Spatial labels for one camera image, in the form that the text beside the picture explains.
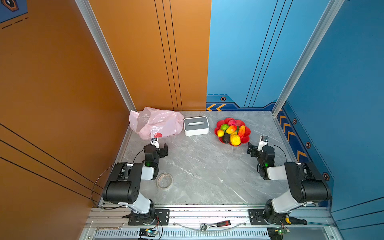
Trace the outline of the pink printed plastic bag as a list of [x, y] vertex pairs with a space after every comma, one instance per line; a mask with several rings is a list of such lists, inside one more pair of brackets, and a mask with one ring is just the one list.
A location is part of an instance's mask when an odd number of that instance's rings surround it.
[[178, 135], [183, 129], [184, 116], [180, 112], [145, 107], [130, 112], [130, 128], [143, 140]]

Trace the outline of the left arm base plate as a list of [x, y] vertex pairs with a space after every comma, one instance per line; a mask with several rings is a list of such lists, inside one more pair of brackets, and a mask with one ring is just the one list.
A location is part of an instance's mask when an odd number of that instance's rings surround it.
[[158, 224], [158, 221], [163, 226], [167, 226], [169, 224], [170, 219], [170, 210], [169, 209], [155, 209], [154, 217], [148, 217], [145, 215], [139, 214], [131, 214], [129, 218], [128, 225], [129, 226], [155, 226]]

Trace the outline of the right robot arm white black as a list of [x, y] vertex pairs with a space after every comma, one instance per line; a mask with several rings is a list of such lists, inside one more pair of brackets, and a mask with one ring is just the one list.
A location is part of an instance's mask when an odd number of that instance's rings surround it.
[[257, 170], [267, 181], [287, 181], [289, 190], [279, 197], [269, 199], [261, 214], [266, 224], [307, 225], [306, 220], [290, 217], [290, 213], [307, 204], [328, 201], [332, 193], [313, 163], [286, 162], [275, 165], [275, 148], [271, 145], [248, 144], [247, 153], [258, 161]]

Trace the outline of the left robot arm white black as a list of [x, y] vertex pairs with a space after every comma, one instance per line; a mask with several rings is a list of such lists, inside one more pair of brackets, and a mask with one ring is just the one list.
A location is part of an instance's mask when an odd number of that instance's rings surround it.
[[159, 174], [161, 158], [169, 154], [168, 145], [162, 148], [155, 145], [144, 146], [145, 159], [141, 163], [117, 163], [109, 175], [103, 190], [103, 200], [131, 210], [123, 219], [130, 225], [157, 225], [160, 217], [154, 202], [140, 193], [142, 181], [155, 180]]

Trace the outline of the yellow lemon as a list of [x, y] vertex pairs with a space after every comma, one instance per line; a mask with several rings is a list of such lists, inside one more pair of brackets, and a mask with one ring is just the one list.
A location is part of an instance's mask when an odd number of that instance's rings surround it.
[[232, 146], [239, 146], [242, 143], [242, 140], [239, 135], [232, 134], [230, 136], [230, 143]]

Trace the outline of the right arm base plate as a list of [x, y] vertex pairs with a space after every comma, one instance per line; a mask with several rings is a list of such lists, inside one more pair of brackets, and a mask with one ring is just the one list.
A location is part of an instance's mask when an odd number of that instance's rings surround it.
[[251, 225], [275, 225], [281, 222], [285, 223], [285, 219], [289, 216], [288, 214], [276, 214], [266, 213], [262, 209], [249, 209], [249, 219]]

